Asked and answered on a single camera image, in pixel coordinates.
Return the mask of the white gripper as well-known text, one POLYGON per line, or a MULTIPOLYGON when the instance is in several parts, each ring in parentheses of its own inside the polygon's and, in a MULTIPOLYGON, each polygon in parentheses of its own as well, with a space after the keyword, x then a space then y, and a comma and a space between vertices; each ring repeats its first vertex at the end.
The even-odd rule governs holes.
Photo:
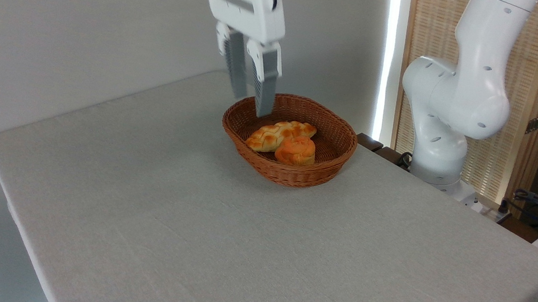
POLYGON ((218 20, 218 52, 225 59, 234 97, 240 100, 247 95, 244 34, 251 38, 246 50, 253 61, 256 115, 268 116, 274 106, 276 80, 282 75, 277 42, 286 31, 282 0, 208 1, 218 20))

